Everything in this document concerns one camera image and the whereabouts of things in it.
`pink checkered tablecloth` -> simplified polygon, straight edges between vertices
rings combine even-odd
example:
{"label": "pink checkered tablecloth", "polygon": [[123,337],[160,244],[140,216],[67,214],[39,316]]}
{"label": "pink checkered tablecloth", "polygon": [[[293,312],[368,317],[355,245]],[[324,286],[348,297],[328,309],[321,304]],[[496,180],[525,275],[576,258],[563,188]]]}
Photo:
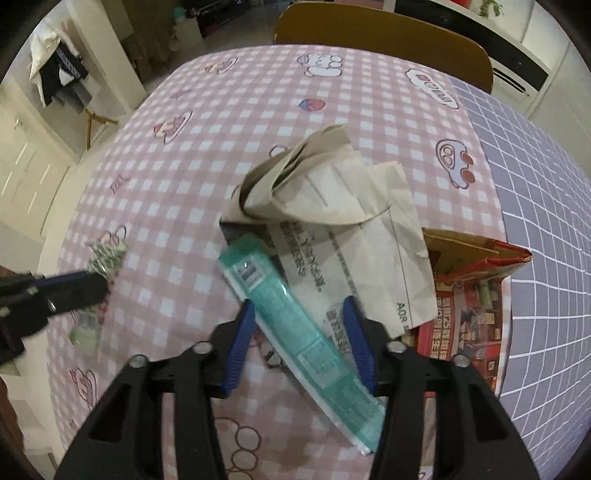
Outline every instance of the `pink checkered tablecloth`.
{"label": "pink checkered tablecloth", "polygon": [[[403,165],[423,226],[506,239],[488,163],[445,74],[320,46],[199,57],[119,131],[66,235],[62,271],[85,268],[86,242],[104,232],[126,231],[129,254],[95,356],[68,341],[71,316],[50,325],[52,401],[65,445],[130,356],[178,355],[234,318],[238,301],[216,267],[226,202],[254,165],[330,124],[346,124],[368,162]],[[361,456],[290,377],[267,369],[256,348],[238,389],[213,409],[230,480],[356,480],[369,471],[372,457]],[[172,478],[170,404],[164,415]]]}

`green object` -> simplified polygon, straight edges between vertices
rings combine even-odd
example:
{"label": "green object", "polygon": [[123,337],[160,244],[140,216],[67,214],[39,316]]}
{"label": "green object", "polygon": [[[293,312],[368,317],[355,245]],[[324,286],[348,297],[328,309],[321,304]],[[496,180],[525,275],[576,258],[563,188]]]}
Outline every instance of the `green object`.
{"label": "green object", "polygon": [[[101,241],[92,241],[87,245],[92,250],[92,257],[88,261],[86,269],[89,272],[101,274],[109,281],[110,294],[111,281],[123,266],[128,247],[125,243],[113,244]],[[107,298],[100,305],[92,305],[78,310],[74,316],[75,325],[69,334],[70,342],[88,355],[94,355],[98,349],[102,322],[104,321],[108,302]]]}
{"label": "green object", "polygon": [[489,287],[488,280],[480,280],[478,282],[478,296],[480,297],[482,306],[487,310],[492,310],[491,288]]}
{"label": "green object", "polygon": [[173,19],[176,20],[177,18],[184,18],[186,10],[183,7],[176,7],[173,10]]}
{"label": "green object", "polygon": [[503,6],[496,0],[482,0],[482,4],[480,5],[480,12],[478,13],[478,15],[484,18],[489,18],[491,14],[490,7],[492,7],[492,11],[495,14],[495,17],[498,17],[503,13]]}
{"label": "green object", "polygon": [[385,407],[291,295],[253,235],[218,259],[236,294],[251,299],[256,322],[316,404],[363,454],[378,448]]}

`chair backrest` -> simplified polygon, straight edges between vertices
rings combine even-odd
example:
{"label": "chair backrest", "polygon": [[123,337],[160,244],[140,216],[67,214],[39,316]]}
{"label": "chair backrest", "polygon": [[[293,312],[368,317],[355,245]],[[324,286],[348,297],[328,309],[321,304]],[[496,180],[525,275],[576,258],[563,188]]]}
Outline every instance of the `chair backrest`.
{"label": "chair backrest", "polygon": [[357,48],[415,61],[485,92],[492,66],[476,42],[429,23],[382,10],[332,2],[298,2],[279,17],[275,44]]}

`blue gripper pad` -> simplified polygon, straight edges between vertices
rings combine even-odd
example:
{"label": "blue gripper pad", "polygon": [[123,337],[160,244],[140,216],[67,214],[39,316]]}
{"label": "blue gripper pad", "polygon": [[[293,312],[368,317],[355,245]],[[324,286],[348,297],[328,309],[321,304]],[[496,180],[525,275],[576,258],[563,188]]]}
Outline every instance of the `blue gripper pad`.
{"label": "blue gripper pad", "polygon": [[349,337],[357,372],[361,378],[361,383],[374,393],[378,384],[376,380],[376,365],[374,353],[372,352],[361,326],[362,318],[358,315],[358,309],[355,306],[355,298],[350,296],[343,302],[343,324]]}
{"label": "blue gripper pad", "polygon": [[246,352],[255,330],[255,306],[250,300],[245,300],[241,315],[235,321],[240,322],[240,326],[226,356],[226,372],[221,385],[226,396],[238,386]]}

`teal toothbrush package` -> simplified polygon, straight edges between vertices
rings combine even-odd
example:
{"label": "teal toothbrush package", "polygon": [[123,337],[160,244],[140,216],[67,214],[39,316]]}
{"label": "teal toothbrush package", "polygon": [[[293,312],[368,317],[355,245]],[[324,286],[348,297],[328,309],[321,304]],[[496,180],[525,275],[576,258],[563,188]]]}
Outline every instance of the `teal toothbrush package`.
{"label": "teal toothbrush package", "polygon": [[253,235],[233,243],[218,259],[241,300],[252,300],[256,322],[316,404],[363,454],[378,448],[383,402],[370,395],[357,372],[320,330]]}

